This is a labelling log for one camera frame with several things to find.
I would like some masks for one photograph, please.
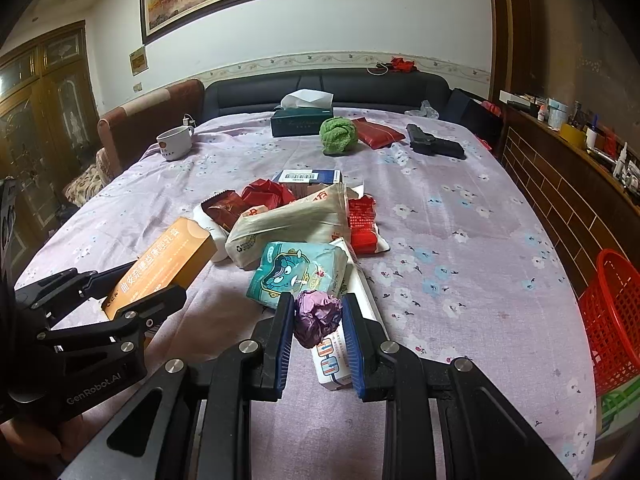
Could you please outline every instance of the bolt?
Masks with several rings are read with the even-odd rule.
[[[164,364],[164,369],[170,374],[175,374],[184,368],[184,363],[180,359],[169,359]]]
[[[474,364],[465,357],[456,359],[453,362],[453,365],[456,367],[456,370],[458,370],[459,372],[470,372],[474,367]]]
[[[243,354],[251,354],[258,349],[258,343],[251,339],[247,339],[246,341],[242,341],[238,345],[238,348]]]
[[[395,354],[400,349],[400,345],[395,341],[383,341],[380,343],[380,349],[385,354]]]

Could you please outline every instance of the bed sheet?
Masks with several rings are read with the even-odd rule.
[[[390,338],[420,357],[472,358],[574,477],[586,478],[595,430],[588,343],[558,256],[520,191],[462,126],[355,108],[336,114],[402,132],[417,123],[460,142],[467,159],[419,155],[408,140],[327,157],[317,137],[271,137],[271,113],[217,118],[196,129],[183,160],[165,162],[151,146],[51,238],[18,286],[69,267],[105,270],[136,259],[219,190],[240,191],[284,168],[339,169],[375,197],[391,245],[361,259]],[[207,264],[148,347],[149,374],[169,358],[216,356],[270,316],[244,295],[251,276],[228,259]],[[99,303],[88,301],[60,326],[104,320]],[[131,390],[88,412],[92,428]],[[282,400],[252,407],[254,478],[380,478],[384,413],[383,403],[363,404],[350,388],[325,390],[309,350],[294,341]],[[438,459],[440,478],[443,471]]]

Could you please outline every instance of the rolled green cloth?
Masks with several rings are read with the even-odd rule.
[[[344,117],[333,117],[320,125],[320,139],[325,155],[338,155],[355,147],[358,143],[358,134],[350,120]]]

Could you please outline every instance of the black leather headboard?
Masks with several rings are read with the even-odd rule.
[[[439,75],[389,72],[371,75],[365,68],[295,70],[226,79],[205,90],[202,121],[241,113],[267,112],[291,92],[309,88],[334,94],[335,107],[372,108],[404,113],[427,99],[442,112],[451,90]]]

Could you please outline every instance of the orange box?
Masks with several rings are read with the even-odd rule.
[[[216,243],[209,232],[180,217],[133,264],[102,309],[113,319],[122,307],[168,285],[186,290],[215,253]]]

